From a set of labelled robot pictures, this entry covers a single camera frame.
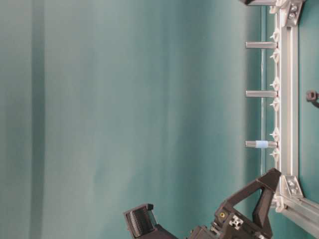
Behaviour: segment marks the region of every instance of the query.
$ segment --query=teal wall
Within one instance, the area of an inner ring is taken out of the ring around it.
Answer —
[[[319,109],[306,101],[306,92],[319,92],[319,1],[308,0],[300,22],[300,180],[304,194],[319,203]]]
[[[260,172],[244,147],[260,138],[260,101],[244,97],[260,88],[260,52],[244,48],[261,39],[260,12],[234,0],[2,2],[0,238],[130,238],[122,212],[145,202],[179,238],[209,224]]]

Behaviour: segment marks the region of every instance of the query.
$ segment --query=black robotic arm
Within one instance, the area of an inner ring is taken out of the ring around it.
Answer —
[[[268,212],[280,176],[281,173],[273,168],[226,199],[215,212],[215,220],[211,227],[196,227],[189,239],[271,239],[273,233]],[[262,193],[251,221],[234,206],[257,190],[261,190]],[[124,213],[132,238],[177,239],[156,222],[152,210],[152,204],[144,204]]]

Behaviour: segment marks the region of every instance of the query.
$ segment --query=metal frame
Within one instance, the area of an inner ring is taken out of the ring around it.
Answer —
[[[271,6],[275,15],[274,44],[247,43],[247,48],[273,48],[275,80],[278,96],[271,104],[275,110],[275,130],[271,134],[278,143],[271,154],[281,171],[279,186],[272,205],[297,225],[319,239],[319,204],[306,199],[299,184],[299,36],[298,22],[306,0],[253,0],[247,5]],[[248,97],[270,97],[268,92],[248,92]]]

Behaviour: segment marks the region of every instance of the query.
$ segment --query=screw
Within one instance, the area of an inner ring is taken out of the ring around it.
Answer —
[[[295,184],[294,184],[293,181],[291,181],[291,180],[288,181],[288,184],[289,184],[289,186],[291,186],[291,187],[294,187],[294,186],[295,186]]]
[[[294,19],[296,17],[296,14],[294,12],[289,13],[288,18],[289,19]]]
[[[290,11],[291,11],[291,12],[296,12],[296,11],[298,11],[298,7],[297,7],[296,5],[292,5]]]

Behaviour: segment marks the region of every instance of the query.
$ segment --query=cylindrical peg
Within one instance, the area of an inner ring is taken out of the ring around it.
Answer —
[[[264,141],[264,140],[257,140],[257,141],[246,141],[247,148],[277,148],[278,144],[272,141]]]
[[[276,91],[246,91],[246,97],[277,97]]]
[[[276,0],[253,0],[248,4],[249,6],[275,6]]]
[[[246,48],[250,49],[276,49],[278,44],[271,41],[247,41]]]

